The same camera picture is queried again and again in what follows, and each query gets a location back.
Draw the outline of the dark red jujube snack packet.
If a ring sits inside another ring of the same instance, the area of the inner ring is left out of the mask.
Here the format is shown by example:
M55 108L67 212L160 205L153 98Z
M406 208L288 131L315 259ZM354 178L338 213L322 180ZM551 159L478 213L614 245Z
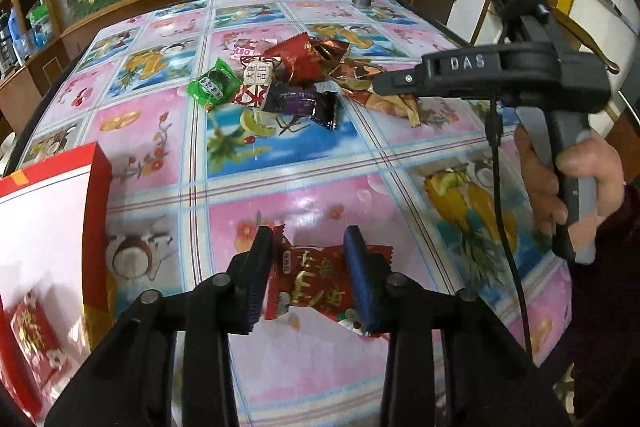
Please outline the dark red jujube snack packet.
M276 253L269 274L264 317L277 320L294 308L314 309L349 331L369 337L356 311L345 248L292 244L273 229Z

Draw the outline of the beige brown snack packet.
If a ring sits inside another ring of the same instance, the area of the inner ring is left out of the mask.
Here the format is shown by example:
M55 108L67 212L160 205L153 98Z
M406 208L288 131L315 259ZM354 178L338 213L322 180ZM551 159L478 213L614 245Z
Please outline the beige brown snack packet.
M379 95L374 91L373 77L381 72L385 69L378 64L345 58L330 70L329 77L349 100L388 116L406 118L411 127L419 127L420 109L413 95Z

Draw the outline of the black purple snack packet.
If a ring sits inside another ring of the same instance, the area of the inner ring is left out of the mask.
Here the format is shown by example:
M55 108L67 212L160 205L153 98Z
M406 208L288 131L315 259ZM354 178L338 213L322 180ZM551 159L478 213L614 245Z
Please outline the black purple snack packet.
M337 125L337 95L291 87L283 82L270 84L262 110L267 113L310 118L315 124L334 130Z

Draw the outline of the dark red gold snack packet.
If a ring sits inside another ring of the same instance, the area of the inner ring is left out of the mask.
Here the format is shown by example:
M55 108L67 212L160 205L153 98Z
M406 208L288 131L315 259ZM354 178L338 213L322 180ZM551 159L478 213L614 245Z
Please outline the dark red gold snack packet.
M279 42L264 52L264 57L278 58L288 72L286 82L306 88L326 79L341 63L350 44L326 37L311 37L302 32Z

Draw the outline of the white red candy packet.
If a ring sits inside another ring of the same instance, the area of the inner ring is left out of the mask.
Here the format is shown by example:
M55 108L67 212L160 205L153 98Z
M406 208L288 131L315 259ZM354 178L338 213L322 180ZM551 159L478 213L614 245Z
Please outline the white red candy packet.
M232 98L234 104L250 108L262 108L267 98L274 74L281 64L279 57L263 55L244 56L242 83Z

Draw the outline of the green snack packet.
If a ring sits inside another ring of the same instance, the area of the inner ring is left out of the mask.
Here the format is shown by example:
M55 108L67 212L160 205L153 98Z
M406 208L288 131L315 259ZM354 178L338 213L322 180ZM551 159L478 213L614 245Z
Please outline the green snack packet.
M186 94L206 113L228 103L240 90L242 79L220 57L203 75L189 82Z

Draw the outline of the large red snack packet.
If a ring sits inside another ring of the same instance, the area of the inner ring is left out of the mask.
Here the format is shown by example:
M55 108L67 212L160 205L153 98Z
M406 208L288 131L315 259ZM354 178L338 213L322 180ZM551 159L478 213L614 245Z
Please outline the large red snack packet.
M68 356L62 349L35 291L17 303L10 326L39 389L64 373Z

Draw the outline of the wooden chair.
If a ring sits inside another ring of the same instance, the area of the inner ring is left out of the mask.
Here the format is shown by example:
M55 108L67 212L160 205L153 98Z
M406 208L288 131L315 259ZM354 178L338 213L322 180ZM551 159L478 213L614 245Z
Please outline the wooden chair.
M567 30L575 40L577 40L582 46L585 46L593 54L597 55L598 59L605 65L608 72L613 75L618 75L620 73L620 65L605 55L600 46L596 43L596 40L591 37L590 33L586 31L585 28L582 28L582 26L572 20L556 6L552 6L551 12L555 20L565 30Z

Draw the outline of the red white gift box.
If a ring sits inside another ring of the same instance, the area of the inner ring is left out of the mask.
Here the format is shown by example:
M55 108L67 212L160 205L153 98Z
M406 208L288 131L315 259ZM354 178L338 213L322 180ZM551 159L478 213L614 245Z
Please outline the red white gift box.
M47 412L113 324L108 309L106 206L112 166L98 143L52 156L1 181L1 384L33 421ZM64 373L39 389L10 326L35 291L62 349Z

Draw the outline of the pink white snack packet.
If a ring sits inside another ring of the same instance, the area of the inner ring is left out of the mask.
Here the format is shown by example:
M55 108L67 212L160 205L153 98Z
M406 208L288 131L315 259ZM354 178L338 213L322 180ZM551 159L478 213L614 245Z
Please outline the pink white snack packet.
M230 48L231 60L241 61L243 57L259 56L278 43L277 39L236 39Z

